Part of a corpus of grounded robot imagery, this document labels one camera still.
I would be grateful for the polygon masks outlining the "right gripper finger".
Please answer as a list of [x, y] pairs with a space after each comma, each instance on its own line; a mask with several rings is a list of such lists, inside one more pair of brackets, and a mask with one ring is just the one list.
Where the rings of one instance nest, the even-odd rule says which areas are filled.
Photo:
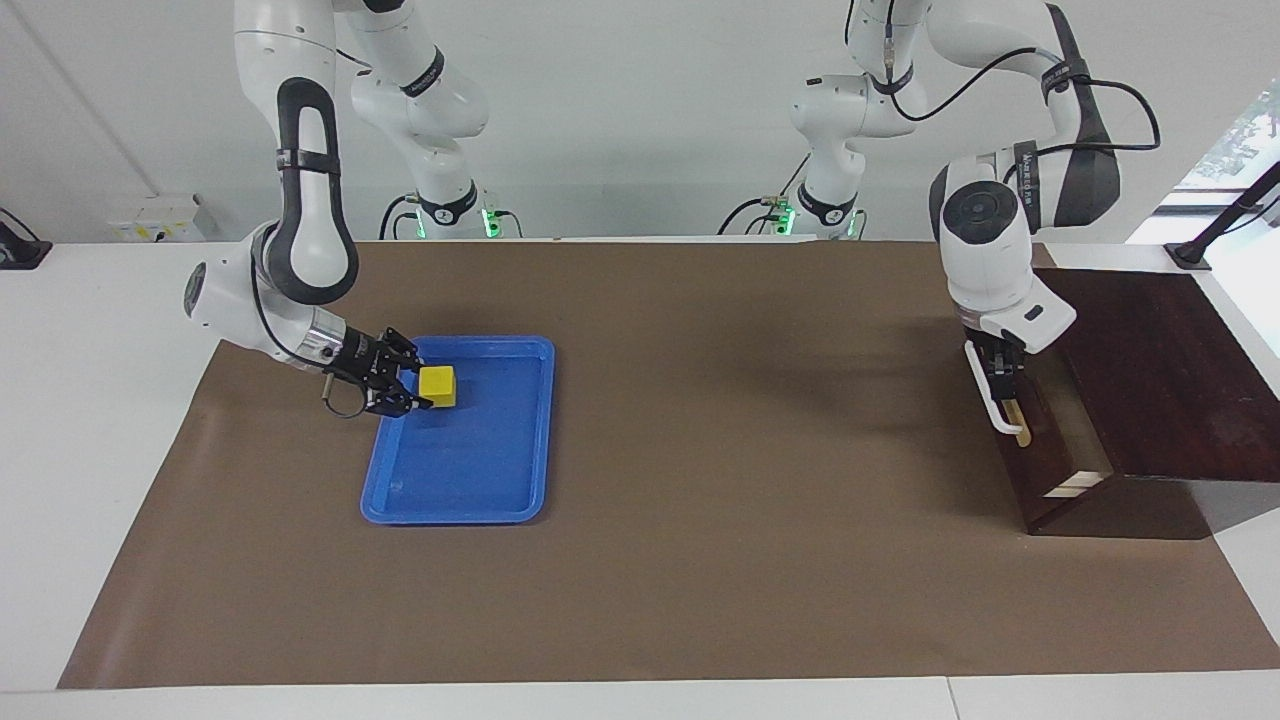
[[384, 418], [402, 418], [413, 410], [428, 410], [435, 406], [430, 398], [424, 398], [406, 389], [370, 389], [366, 393], [364, 411]]
[[381, 346], [388, 361], [394, 363], [401, 370], [417, 373], [424, 366], [415, 343], [394, 328], [384, 329]]

